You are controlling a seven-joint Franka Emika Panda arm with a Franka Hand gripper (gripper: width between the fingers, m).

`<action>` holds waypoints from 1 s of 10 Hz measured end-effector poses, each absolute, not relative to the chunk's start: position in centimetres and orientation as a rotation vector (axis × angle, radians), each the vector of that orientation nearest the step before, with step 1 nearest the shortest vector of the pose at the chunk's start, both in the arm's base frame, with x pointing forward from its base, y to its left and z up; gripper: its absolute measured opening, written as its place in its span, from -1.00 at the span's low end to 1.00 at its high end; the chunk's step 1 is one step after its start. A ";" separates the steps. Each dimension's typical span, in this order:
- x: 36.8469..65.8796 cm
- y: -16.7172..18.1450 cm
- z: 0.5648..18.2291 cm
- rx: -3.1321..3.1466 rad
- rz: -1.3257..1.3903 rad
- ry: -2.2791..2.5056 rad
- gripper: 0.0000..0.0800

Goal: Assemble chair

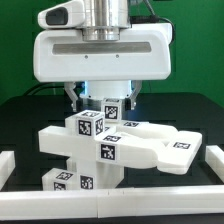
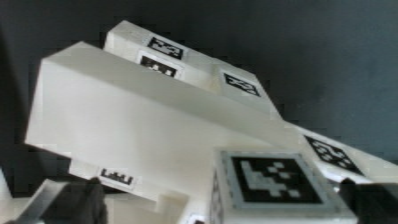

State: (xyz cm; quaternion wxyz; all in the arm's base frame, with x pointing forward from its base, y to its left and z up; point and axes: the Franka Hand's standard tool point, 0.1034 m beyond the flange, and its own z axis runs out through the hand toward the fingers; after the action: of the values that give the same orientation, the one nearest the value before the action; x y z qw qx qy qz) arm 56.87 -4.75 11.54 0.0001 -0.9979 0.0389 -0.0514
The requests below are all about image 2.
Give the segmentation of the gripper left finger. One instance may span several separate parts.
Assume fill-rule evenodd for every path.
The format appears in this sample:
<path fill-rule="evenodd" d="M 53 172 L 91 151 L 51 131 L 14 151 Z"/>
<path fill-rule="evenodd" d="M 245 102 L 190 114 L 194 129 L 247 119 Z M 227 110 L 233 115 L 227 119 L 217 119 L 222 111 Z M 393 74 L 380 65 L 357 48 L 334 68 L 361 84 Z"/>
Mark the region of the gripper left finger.
<path fill-rule="evenodd" d="M 108 224 L 99 179 L 71 182 L 46 179 L 18 216 L 5 224 Z"/>

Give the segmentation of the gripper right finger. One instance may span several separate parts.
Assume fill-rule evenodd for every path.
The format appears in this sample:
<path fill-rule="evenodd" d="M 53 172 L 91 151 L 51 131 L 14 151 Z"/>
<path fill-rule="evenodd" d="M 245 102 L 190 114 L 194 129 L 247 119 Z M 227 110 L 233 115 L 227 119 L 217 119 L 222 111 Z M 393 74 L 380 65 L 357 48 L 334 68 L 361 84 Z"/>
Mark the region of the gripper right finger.
<path fill-rule="evenodd" d="M 337 194 L 357 224 L 398 224 L 398 183 L 355 183 L 345 179 Z"/>

